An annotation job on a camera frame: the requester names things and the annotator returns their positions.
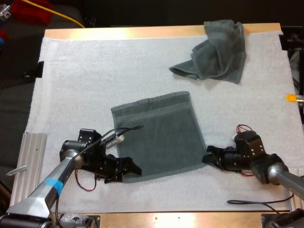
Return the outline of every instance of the white cloth surface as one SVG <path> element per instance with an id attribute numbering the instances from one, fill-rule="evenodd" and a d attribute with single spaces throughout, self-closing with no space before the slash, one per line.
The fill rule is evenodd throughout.
<path id="1" fill-rule="evenodd" d="M 193 80 L 168 67 L 190 58 L 191 49 L 207 37 L 111 41 L 44 38 L 26 132 L 47 133 L 41 180 L 59 164 L 62 143 L 76 140 L 81 128 L 104 134 L 113 128 L 111 108 L 172 92 L 189 91 L 206 145 L 235 146 L 238 124 L 262 138 L 267 153 L 277 153 L 288 167 L 304 166 L 304 134 L 287 53 L 279 32 L 246 35 L 247 58 L 240 84 Z M 115 148 L 108 151 L 117 155 Z M 87 188 L 94 175 L 80 171 Z M 80 189 L 72 175 L 59 212 L 140 212 L 196 210 L 265 210 L 262 205 L 230 205 L 227 200 L 271 201 L 287 197 L 283 187 L 261 185 L 207 166 L 150 181 L 125 184 L 97 182 L 93 192 Z M 274 205 L 288 209 L 288 203 Z"/>

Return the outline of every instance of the black cable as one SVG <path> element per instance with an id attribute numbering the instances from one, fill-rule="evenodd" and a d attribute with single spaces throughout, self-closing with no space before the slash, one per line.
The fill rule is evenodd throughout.
<path id="1" fill-rule="evenodd" d="M 138 129 L 141 129 L 141 128 L 143 128 L 143 125 L 138 125 L 138 126 L 135 126 L 133 128 L 130 128 L 130 127 L 120 127 L 119 130 L 124 130 L 124 131 L 117 133 L 117 137 L 121 136 L 122 134 L 124 134 L 124 133 L 126 133 L 128 131 L 138 130 Z"/>
<path id="2" fill-rule="evenodd" d="M 295 195 L 292 194 L 290 197 L 286 198 L 286 199 L 282 199 L 282 200 L 276 200 L 276 201 L 269 201 L 269 202 L 255 202 L 255 201 L 247 201 L 247 200 L 236 200 L 236 199 L 232 199 L 232 200 L 228 200 L 227 203 L 230 204 L 238 204 L 238 205 L 245 205 L 245 204 L 261 204 L 264 205 L 266 207 L 269 207 L 272 211 L 274 211 L 277 214 L 280 214 L 276 209 L 274 209 L 273 207 L 269 206 L 269 204 L 272 203 L 282 203 L 285 201 L 290 200 L 292 197 L 294 197 Z"/>
<path id="3" fill-rule="evenodd" d="M 75 160 L 76 157 L 78 157 L 79 155 L 83 154 L 84 152 L 86 152 L 87 150 L 91 149 L 93 146 L 97 145 L 103 138 L 105 138 L 109 133 L 114 132 L 114 131 L 118 131 L 118 130 L 124 130 L 124 132 L 130 131 L 130 130 L 137 130 L 142 128 L 143 125 L 139 125 L 139 126 L 135 126 L 133 128 L 129 128 L 129 127 L 120 127 L 120 128 L 116 128 L 116 129 L 111 129 L 109 130 L 107 133 L 105 133 L 103 136 L 101 136 L 99 139 L 97 139 L 93 144 L 89 145 L 88 147 L 86 147 L 84 150 L 82 150 L 79 154 L 75 155 L 67 164 L 65 172 L 63 177 L 66 177 L 67 171 L 72 163 L 73 160 Z M 56 217 L 56 223 L 60 228 L 64 228 L 61 224 L 60 221 L 58 219 L 58 204 L 59 204 L 59 195 L 57 194 L 57 198 L 56 198 L 56 205 L 55 205 L 55 217 Z"/>

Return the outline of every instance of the gray towel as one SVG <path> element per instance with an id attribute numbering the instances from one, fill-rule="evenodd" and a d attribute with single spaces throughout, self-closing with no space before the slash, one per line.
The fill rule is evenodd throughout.
<path id="1" fill-rule="evenodd" d="M 193 79 L 212 78 L 239 83 L 246 59 L 244 29 L 232 20 L 204 22 L 208 40 L 197 45 L 191 59 L 169 68 Z"/>
<path id="2" fill-rule="evenodd" d="M 120 157 L 129 156 L 142 176 L 126 174 L 123 182 L 138 182 L 204 167 L 206 145 L 191 105 L 189 92 L 143 99 L 111 109 L 115 128 L 144 125 L 126 133 L 117 145 Z"/>

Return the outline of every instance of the metal bracket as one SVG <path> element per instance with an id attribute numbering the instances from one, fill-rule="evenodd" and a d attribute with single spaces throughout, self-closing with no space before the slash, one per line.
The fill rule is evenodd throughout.
<path id="1" fill-rule="evenodd" d="M 24 133 L 15 174 L 10 206 L 26 199 L 38 186 L 47 142 L 45 133 Z"/>

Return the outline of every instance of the orange object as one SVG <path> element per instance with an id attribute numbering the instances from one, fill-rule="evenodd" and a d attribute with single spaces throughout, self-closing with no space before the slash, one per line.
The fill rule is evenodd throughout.
<path id="1" fill-rule="evenodd" d="M 33 0 L 32 2 L 50 10 L 53 9 L 53 5 L 47 0 Z M 51 12 L 31 6 L 22 0 L 14 0 L 10 12 L 21 22 L 42 26 L 48 25 L 53 15 Z"/>

